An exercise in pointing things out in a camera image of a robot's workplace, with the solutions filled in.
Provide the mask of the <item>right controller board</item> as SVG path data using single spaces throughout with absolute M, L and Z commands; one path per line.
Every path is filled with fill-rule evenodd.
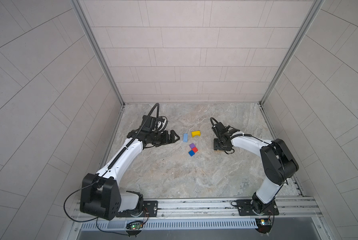
M 257 232 L 261 234 L 267 234 L 271 231 L 273 223 L 270 219 L 255 219 L 257 224 Z

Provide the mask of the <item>light blue wood block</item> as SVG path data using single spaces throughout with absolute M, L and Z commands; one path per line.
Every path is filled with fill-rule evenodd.
M 188 141 L 188 134 L 184 134 L 183 135 L 183 142 L 187 142 Z

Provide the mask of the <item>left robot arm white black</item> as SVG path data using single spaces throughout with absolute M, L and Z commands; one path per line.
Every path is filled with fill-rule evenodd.
M 144 211 L 143 195 L 138 192 L 121 192 L 119 183 L 147 145 L 160 147 L 177 142 L 175 131 L 167 131 L 165 116 L 143 116 L 138 130 L 128 133 L 122 148 L 96 174 L 87 174 L 82 180 L 80 211 L 98 218 L 112 220 L 119 213 L 138 217 Z

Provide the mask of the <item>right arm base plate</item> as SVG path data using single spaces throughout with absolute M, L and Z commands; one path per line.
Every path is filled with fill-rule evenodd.
M 236 200 L 234 206 L 238 209 L 239 216 L 279 215 L 275 200 L 267 204 L 263 204 L 260 200 Z

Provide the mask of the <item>aluminium mounting rail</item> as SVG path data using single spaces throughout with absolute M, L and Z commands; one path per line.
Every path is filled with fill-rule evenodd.
M 234 206 L 236 200 L 251 200 L 249 197 L 236 198 L 181 198 L 181 199 L 146 199 L 158 201 L 156 217 L 158 219 L 236 219 L 236 218 L 298 218 L 322 217 L 323 214 L 313 197 L 276 197 L 279 215 L 239 216 Z

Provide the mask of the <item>left controller board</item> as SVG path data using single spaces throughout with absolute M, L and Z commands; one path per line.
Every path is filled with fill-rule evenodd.
M 126 225 L 126 230 L 128 231 L 139 231 L 143 228 L 144 222 L 142 221 L 134 221 L 130 222 Z

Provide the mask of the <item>yellow wood block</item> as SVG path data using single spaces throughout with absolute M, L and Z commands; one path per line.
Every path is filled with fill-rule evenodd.
M 201 131 L 192 131 L 191 132 L 192 138 L 201 136 Z

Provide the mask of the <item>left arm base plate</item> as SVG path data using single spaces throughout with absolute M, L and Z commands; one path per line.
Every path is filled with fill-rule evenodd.
M 146 217 L 147 214 L 149 217 L 156 217 L 158 211 L 158 201 L 144 201 L 142 211 L 139 213 L 136 210 L 125 210 L 118 212 L 116 214 L 117 218 L 141 218 Z

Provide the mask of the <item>perforated vent strip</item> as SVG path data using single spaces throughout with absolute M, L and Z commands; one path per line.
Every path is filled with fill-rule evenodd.
M 126 229 L 128 221 L 98 221 L 82 224 L 83 231 L 105 230 L 122 231 Z M 196 229 L 257 229 L 255 219 L 158 219 L 149 220 L 142 230 L 196 230 Z

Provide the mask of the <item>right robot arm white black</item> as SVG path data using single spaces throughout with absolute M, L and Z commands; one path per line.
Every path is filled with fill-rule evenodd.
M 286 143 L 281 139 L 262 140 L 231 126 L 224 126 L 215 118 L 210 118 L 210 121 L 216 135 L 215 151 L 223 151 L 229 155 L 235 152 L 233 147 L 237 147 L 261 157 L 266 177 L 253 194 L 249 209 L 256 215 L 274 214 L 269 208 L 274 207 L 276 194 L 299 169 Z

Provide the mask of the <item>controller board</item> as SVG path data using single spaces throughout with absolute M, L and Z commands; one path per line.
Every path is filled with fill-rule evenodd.
M 267 234 L 271 231 L 273 223 L 270 219 L 255 219 L 257 224 L 257 232 L 261 234 Z
M 143 228 L 144 222 L 142 221 L 134 221 L 130 222 L 126 225 L 126 230 L 128 231 L 139 231 Z

